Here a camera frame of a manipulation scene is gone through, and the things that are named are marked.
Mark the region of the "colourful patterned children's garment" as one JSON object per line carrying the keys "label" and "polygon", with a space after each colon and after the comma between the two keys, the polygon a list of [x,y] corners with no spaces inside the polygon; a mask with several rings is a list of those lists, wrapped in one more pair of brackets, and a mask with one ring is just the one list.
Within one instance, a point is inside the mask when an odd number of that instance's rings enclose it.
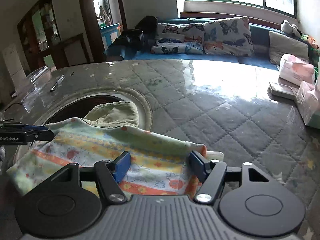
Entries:
{"label": "colourful patterned children's garment", "polygon": [[48,124],[55,137],[36,142],[7,170],[20,194],[26,194],[69,163],[93,166],[114,160],[127,151],[131,166],[120,183],[127,196],[133,194],[193,196],[199,180],[191,173],[191,151],[208,160],[223,160],[204,144],[181,141],[139,128],[137,107],[129,101],[95,106],[84,118],[71,117]]}

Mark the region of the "clear plastic food box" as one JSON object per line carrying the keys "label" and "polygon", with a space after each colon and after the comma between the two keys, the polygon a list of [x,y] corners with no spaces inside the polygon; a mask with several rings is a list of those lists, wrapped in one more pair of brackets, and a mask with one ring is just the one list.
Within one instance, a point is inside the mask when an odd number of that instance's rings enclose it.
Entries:
{"label": "clear plastic food box", "polygon": [[55,85],[59,76],[53,76],[52,71],[47,67],[32,72],[26,77],[25,86],[21,89],[20,102],[23,108],[30,112],[38,105],[46,107],[50,103],[51,88]]}

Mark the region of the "white refrigerator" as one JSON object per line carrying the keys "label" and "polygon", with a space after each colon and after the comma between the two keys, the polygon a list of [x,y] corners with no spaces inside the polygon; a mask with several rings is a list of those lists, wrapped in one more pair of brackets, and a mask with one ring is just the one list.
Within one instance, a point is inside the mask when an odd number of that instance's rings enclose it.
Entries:
{"label": "white refrigerator", "polygon": [[9,45],[2,51],[2,54],[14,86],[16,88],[20,87],[26,75],[20,62],[16,46],[14,44]]}

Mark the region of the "black pen on table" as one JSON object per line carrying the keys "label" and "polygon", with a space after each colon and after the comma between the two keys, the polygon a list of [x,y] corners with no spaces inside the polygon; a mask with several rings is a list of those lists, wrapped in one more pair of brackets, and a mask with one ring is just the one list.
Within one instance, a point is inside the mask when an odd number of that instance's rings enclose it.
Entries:
{"label": "black pen on table", "polygon": [[57,87],[59,87],[59,85],[61,85],[61,83],[63,82],[63,80],[65,79],[64,75],[61,75],[57,81],[54,83],[54,85],[52,86],[52,88],[50,89],[50,92],[54,92]]}

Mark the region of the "grey quilted star table cover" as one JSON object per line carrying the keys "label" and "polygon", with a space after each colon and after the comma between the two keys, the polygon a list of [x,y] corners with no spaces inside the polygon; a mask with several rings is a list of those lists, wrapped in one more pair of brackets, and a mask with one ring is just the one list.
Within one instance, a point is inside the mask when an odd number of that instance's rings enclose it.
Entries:
{"label": "grey quilted star table cover", "polygon": [[205,144],[225,162],[252,162],[295,193],[306,205],[300,230],[319,239],[319,130],[306,127],[294,102],[272,96],[276,70],[204,60],[139,60],[93,63],[53,72],[65,79],[28,107],[16,99],[6,118],[27,124],[45,119],[59,103],[85,90],[131,88],[148,100],[151,130]]}

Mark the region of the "dark wooden cabinet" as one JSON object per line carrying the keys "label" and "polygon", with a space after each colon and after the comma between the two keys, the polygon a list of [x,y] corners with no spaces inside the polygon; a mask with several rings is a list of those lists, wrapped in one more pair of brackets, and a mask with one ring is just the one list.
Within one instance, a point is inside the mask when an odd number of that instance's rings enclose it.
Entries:
{"label": "dark wooden cabinet", "polygon": [[17,30],[31,72],[51,64],[60,69],[90,62],[83,33],[61,37],[52,0],[39,0]]}

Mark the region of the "flat grey book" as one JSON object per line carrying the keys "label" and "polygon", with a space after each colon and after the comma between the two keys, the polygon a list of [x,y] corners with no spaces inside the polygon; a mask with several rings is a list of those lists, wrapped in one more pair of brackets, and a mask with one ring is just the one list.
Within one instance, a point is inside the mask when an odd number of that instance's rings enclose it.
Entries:
{"label": "flat grey book", "polygon": [[269,89],[273,96],[285,98],[296,102],[298,88],[283,85],[280,83],[270,82]]}

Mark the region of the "blue white storage cabinet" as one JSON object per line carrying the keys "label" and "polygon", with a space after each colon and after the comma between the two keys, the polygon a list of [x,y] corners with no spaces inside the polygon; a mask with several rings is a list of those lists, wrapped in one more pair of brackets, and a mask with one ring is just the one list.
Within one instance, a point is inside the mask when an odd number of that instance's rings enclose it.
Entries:
{"label": "blue white storage cabinet", "polygon": [[100,34],[103,41],[104,49],[106,50],[116,38],[120,36],[120,23],[104,26],[100,28]]}

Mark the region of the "blue sofa bed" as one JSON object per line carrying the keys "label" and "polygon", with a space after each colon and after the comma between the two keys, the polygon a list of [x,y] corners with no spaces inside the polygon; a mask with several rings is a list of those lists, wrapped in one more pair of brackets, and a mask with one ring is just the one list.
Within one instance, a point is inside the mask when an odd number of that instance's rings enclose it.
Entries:
{"label": "blue sofa bed", "polygon": [[246,16],[220,20],[145,16],[123,31],[104,51],[107,61],[195,59],[242,63],[277,69],[284,54],[319,64],[319,46],[296,25],[282,29],[254,24]]}

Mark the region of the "folded butterfly print blanket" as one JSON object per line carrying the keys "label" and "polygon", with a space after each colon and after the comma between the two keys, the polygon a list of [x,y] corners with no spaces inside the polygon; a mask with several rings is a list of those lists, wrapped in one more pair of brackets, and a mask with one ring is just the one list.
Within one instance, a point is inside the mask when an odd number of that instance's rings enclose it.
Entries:
{"label": "folded butterfly print blanket", "polygon": [[157,24],[153,54],[204,54],[204,27],[200,23]]}

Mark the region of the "large butterfly print pillow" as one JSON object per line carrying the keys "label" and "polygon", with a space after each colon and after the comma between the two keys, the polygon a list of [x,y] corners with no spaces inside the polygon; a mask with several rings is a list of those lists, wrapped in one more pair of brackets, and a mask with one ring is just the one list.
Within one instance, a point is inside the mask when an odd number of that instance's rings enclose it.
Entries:
{"label": "large butterfly print pillow", "polygon": [[254,55],[253,41],[247,17],[210,21],[204,27],[204,52],[208,55]]}

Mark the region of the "black bag on sofa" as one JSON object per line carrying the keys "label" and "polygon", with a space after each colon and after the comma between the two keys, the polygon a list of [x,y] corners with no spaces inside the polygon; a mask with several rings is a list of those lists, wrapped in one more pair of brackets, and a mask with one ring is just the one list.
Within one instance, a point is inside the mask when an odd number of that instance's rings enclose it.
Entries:
{"label": "black bag on sofa", "polygon": [[158,18],[145,16],[134,29],[123,31],[117,38],[120,46],[132,52],[145,51],[156,44]]}

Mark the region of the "grey plain cushion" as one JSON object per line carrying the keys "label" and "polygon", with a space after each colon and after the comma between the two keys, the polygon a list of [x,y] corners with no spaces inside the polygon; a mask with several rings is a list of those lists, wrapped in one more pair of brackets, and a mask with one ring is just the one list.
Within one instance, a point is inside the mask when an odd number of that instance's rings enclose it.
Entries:
{"label": "grey plain cushion", "polygon": [[272,64],[280,65],[284,54],[290,54],[308,62],[308,45],[280,33],[269,31],[270,49],[269,58]]}

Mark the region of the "white plush toy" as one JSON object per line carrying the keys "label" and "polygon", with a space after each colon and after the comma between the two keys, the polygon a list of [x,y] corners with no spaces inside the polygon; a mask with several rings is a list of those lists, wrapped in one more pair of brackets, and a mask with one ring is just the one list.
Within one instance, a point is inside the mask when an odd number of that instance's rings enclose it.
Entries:
{"label": "white plush toy", "polygon": [[288,20],[281,23],[281,31],[295,37],[301,37],[302,33],[295,24],[290,24]]}

